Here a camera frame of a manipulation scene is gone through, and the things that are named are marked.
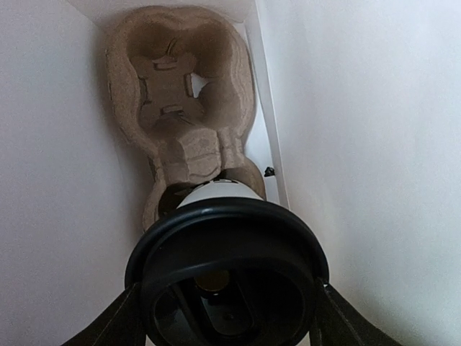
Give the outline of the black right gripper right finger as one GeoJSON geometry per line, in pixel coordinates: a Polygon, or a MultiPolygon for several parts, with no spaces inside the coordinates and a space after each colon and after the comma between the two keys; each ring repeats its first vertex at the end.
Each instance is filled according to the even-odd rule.
{"type": "Polygon", "coordinates": [[[316,278],[315,294],[315,346],[400,346],[366,320],[330,283],[316,278]]]}

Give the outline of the brown paper bag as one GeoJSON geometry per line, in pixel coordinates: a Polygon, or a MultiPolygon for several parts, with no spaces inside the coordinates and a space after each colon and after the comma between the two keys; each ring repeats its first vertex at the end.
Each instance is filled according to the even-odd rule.
{"type": "MultiPolygon", "coordinates": [[[[1,3],[1,343],[59,345],[120,293],[153,179],[105,38],[142,1],[1,3]]],[[[206,1],[259,72],[246,152],[331,282],[404,345],[460,343],[460,3],[206,1]]]]}

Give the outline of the brown cardboard cup carrier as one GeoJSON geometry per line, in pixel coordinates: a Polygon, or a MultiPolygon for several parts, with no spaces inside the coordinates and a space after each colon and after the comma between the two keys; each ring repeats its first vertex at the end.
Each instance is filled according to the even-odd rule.
{"type": "Polygon", "coordinates": [[[106,67],[114,116],[153,175],[144,228],[173,208],[175,192],[217,177],[265,197],[244,152],[256,116],[251,60],[227,19],[198,6],[136,9],[110,35],[106,67]]]}

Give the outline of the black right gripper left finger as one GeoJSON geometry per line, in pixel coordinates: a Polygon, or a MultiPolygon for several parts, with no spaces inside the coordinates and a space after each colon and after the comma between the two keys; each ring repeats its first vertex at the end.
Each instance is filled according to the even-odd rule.
{"type": "Polygon", "coordinates": [[[87,328],[63,345],[146,344],[140,315],[140,283],[126,288],[87,328]]]}

